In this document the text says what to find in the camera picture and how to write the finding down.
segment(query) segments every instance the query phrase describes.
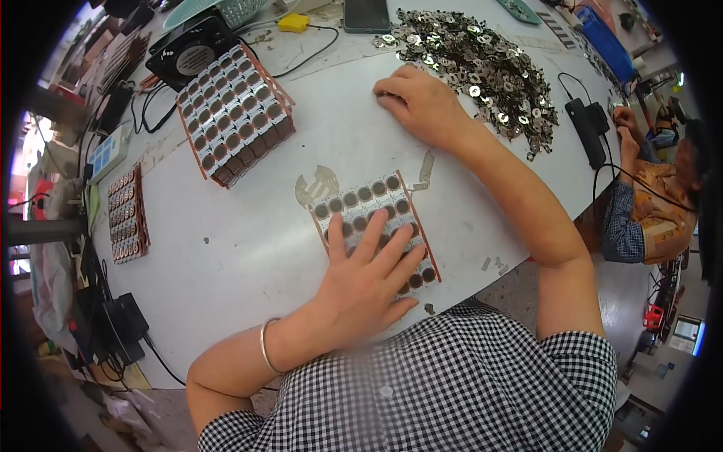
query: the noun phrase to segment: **cooling fan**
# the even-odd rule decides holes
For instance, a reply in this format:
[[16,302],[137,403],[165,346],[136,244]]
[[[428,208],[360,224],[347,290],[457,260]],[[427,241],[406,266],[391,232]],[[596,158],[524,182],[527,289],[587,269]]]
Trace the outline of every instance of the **cooling fan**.
[[211,9],[154,43],[145,66],[179,92],[237,43],[223,18]]

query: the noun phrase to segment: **power strip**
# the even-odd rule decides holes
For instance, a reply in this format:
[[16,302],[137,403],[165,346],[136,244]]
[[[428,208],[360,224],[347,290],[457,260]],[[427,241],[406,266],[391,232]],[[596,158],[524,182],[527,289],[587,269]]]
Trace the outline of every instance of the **power strip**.
[[89,180],[91,184],[97,184],[126,158],[130,127],[132,124],[129,122],[121,124],[93,152],[88,154],[87,162],[93,165],[93,175]]

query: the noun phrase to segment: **woman's hand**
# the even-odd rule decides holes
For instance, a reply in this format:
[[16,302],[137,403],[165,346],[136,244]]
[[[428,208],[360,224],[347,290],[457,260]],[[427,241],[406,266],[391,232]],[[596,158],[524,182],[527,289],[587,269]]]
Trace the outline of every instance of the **woman's hand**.
[[315,323],[314,340],[323,353],[381,333],[418,303],[413,298],[392,299],[424,258],[424,245],[400,260],[413,231],[406,224],[377,253],[387,220],[386,209],[378,210],[354,253],[346,257],[341,216],[331,219],[329,269],[314,299],[300,309]]
[[617,133],[620,134],[620,167],[628,173],[632,173],[635,159],[640,152],[640,146],[633,139],[627,127],[618,127]]
[[456,152],[476,121],[442,81],[405,64],[374,85],[377,102],[415,137],[436,148]]
[[615,110],[612,112],[612,117],[615,119],[616,126],[628,128],[630,136],[638,143],[638,146],[645,144],[645,138],[640,131],[640,127],[638,127],[638,120],[635,118],[635,113],[630,107],[622,105],[615,107]]

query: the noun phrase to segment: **plaid shirt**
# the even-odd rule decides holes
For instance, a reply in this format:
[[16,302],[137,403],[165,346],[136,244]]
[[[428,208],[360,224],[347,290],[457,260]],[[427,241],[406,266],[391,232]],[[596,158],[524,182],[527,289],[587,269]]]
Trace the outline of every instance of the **plaid shirt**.
[[226,413],[211,451],[599,451],[615,355],[592,333],[542,342],[470,299],[373,347],[287,374],[267,418]]
[[[656,158],[649,142],[640,149],[638,158],[650,163],[663,163]],[[645,260],[643,227],[630,220],[633,210],[633,186],[622,182],[612,183],[612,197],[605,211],[604,230],[600,252],[605,260],[628,264]]]

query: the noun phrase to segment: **silver bangle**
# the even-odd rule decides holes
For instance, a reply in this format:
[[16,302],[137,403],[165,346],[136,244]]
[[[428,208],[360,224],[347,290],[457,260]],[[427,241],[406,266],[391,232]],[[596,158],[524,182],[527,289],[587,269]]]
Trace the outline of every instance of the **silver bangle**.
[[274,372],[277,375],[283,375],[283,372],[279,372],[271,365],[271,362],[269,362],[269,356],[266,354],[266,327],[268,327],[271,323],[274,323],[276,320],[281,319],[279,317],[270,318],[261,325],[261,354],[264,356],[264,361],[266,361],[266,365],[269,369],[271,369],[271,372]]

